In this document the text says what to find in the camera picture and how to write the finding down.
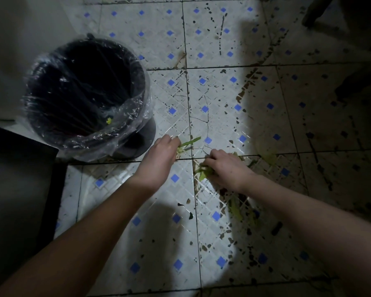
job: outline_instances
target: left hand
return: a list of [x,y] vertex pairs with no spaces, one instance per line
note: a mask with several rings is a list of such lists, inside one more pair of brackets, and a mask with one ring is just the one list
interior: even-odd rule
[[157,139],[144,156],[133,178],[154,193],[158,191],[168,179],[180,145],[181,141],[178,137],[172,139],[167,134]]

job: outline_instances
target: chair leg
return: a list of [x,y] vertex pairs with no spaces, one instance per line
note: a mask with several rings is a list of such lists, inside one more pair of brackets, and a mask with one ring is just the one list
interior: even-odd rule
[[332,0],[313,0],[302,19],[302,24],[308,28],[312,27],[316,19],[322,16],[331,1]]
[[352,93],[360,92],[371,84],[371,62],[345,78],[342,84],[335,89],[338,100],[348,97]]

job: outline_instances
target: plastic bag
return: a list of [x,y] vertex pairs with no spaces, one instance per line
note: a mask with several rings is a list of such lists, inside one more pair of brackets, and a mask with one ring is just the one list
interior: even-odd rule
[[147,71],[112,39],[88,34],[42,55],[26,81],[30,127],[82,161],[112,155],[153,116]]

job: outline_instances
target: hand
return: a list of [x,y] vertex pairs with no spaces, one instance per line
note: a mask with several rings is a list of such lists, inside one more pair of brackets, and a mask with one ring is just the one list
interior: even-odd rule
[[212,149],[204,165],[212,167],[215,174],[208,176],[222,187],[247,195],[247,185],[251,176],[257,176],[237,155],[226,153],[224,150]]
[[170,168],[176,160],[177,147],[181,145],[178,137],[165,134],[155,141],[136,170],[133,178],[138,184],[154,193],[165,183]]

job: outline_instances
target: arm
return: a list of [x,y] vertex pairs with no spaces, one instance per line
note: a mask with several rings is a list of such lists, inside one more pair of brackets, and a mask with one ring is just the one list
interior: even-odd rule
[[289,229],[361,296],[371,295],[371,224],[257,175],[238,156],[212,150],[209,179],[270,208]]
[[12,275],[0,296],[85,296],[129,220],[168,178],[180,143],[157,139],[136,173]]

